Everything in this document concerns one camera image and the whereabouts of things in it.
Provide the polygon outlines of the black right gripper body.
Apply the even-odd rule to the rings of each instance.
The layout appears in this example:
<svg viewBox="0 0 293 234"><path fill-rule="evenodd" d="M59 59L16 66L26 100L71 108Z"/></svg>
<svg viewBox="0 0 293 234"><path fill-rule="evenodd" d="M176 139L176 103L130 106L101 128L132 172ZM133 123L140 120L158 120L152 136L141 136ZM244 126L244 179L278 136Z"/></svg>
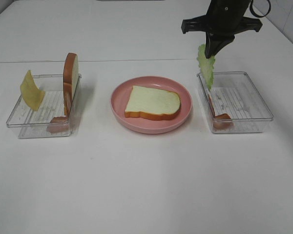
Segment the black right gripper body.
<svg viewBox="0 0 293 234"><path fill-rule="evenodd" d="M182 32L201 31L219 36L248 30L259 32L262 22L244 16L250 4L250 0L212 0L205 15L182 21Z"/></svg>

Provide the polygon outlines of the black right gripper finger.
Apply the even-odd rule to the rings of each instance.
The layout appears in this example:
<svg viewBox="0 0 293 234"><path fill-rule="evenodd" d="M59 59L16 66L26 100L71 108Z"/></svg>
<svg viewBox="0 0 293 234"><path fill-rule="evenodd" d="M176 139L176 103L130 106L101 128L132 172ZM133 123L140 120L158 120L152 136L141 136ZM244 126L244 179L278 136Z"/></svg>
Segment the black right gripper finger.
<svg viewBox="0 0 293 234"><path fill-rule="evenodd" d="M217 38L217 49L216 52L220 52L225 46L227 46L228 44L232 43L235 39L234 35L231 36L219 36Z"/></svg>
<svg viewBox="0 0 293 234"><path fill-rule="evenodd" d="M222 37L212 33L206 33L205 57L209 59L215 56L222 46Z"/></svg>

